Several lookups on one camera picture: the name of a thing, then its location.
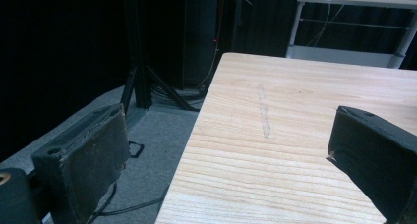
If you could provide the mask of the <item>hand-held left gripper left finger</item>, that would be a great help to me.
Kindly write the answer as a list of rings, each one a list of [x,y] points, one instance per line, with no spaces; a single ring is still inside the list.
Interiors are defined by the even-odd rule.
[[[39,180],[53,198],[55,224],[85,224],[130,157],[124,107],[106,106],[32,154]]]

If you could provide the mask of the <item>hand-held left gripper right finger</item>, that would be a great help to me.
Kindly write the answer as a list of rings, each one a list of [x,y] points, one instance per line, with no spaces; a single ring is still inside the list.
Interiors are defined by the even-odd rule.
[[[417,136],[367,111],[336,110],[328,161],[389,224],[417,224]]]

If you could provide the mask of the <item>black metal stand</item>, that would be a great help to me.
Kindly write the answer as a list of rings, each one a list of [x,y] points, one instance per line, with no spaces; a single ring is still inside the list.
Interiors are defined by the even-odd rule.
[[[120,100],[125,114],[128,114],[132,94],[135,94],[138,108],[150,109],[152,106],[150,80],[156,82],[180,109],[199,112],[199,109],[191,106],[149,65],[144,44],[145,11],[142,0],[123,0],[123,6],[131,65]]]

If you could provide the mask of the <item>white metal cart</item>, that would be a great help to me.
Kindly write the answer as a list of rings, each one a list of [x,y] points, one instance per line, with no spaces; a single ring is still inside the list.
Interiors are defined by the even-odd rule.
[[[311,61],[324,61],[332,63],[342,63],[351,65],[373,66],[382,68],[399,69],[406,57],[406,52],[417,33],[417,0],[296,0],[297,10],[294,17],[292,31],[287,44],[286,57],[290,59],[303,59]],[[405,34],[401,38],[398,47],[393,54],[371,53],[351,50],[308,47],[296,45],[296,35],[299,23],[302,20],[301,14],[306,3],[332,4],[377,7],[377,8],[396,8],[410,10],[413,16]]]

